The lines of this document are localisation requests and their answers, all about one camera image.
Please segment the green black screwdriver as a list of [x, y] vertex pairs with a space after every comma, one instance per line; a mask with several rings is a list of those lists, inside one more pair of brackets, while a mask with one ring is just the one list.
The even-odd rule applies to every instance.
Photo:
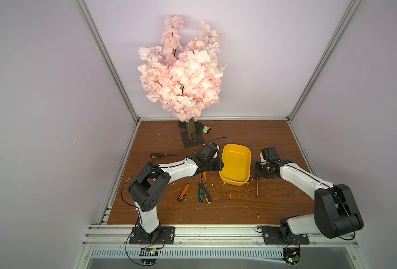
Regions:
[[256, 181], [256, 198], [259, 198], [259, 181], [260, 181], [260, 177], [255, 176], [255, 181]]
[[204, 194], [204, 182], [202, 179], [202, 176], [200, 176], [200, 182], [199, 182], [199, 191], [198, 191], [198, 200], [199, 202], [203, 202], [204, 198], [205, 198], [205, 194]]

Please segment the small orange black screwdriver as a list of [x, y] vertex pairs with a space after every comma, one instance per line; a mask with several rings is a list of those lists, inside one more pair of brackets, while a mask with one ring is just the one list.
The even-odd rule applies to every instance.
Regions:
[[248, 188], [249, 188], [250, 182], [246, 182], [246, 190], [245, 190], [245, 195], [244, 197], [247, 197], [248, 195]]

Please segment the large orange black screwdriver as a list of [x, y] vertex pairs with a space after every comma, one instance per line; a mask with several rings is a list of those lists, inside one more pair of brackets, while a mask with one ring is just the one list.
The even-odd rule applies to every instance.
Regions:
[[191, 187], [191, 183], [192, 183], [192, 179], [194, 177], [192, 177], [189, 182], [185, 185], [185, 187], [183, 188], [183, 190], [181, 191], [180, 195], [178, 196], [177, 200], [178, 202], [183, 202], [187, 196], [187, 193]]

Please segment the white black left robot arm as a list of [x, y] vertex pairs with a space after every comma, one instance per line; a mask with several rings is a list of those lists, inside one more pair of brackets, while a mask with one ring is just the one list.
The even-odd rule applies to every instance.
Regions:
[[169, 184], [203, 172], [222, 171], [223, 168], [222, 158], [205, 158], [203, 154], [194, 154], [169, 164], [149, 161], [128, 186], [128, 193], [138, 210], [142, 231], [149, 236], [159, 231], [157, 205]]

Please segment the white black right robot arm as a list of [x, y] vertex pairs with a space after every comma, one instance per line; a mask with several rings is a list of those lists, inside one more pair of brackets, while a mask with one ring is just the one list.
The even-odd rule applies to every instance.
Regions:
[[356, 235], [364, 222], [351, 189], [345, 184], [322, 180], [290, 160], [258, 161], [253, 165], [257, 178], [281, 178], [314, 201], [314, 213], [282, 219], [278, 237], [293, 242], [304, 234], [322, 234], [329, 239]]

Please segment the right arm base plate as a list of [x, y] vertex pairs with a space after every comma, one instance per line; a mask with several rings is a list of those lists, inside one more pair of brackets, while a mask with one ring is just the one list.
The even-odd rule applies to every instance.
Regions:
[[306, 234], [295, 235], [284, 226], [259, 226], [256, 231], [262, 235], [266, 245], [310, 244]]

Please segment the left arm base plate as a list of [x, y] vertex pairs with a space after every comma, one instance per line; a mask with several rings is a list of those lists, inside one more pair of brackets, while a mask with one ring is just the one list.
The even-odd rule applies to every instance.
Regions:
[[174, 226], [159, 226], [152, 233], [145, 232], [141, 226], [136, 226], [132, 229], [132, 233], [129, 238], [129, 244], [173, 244], [175, 237]]

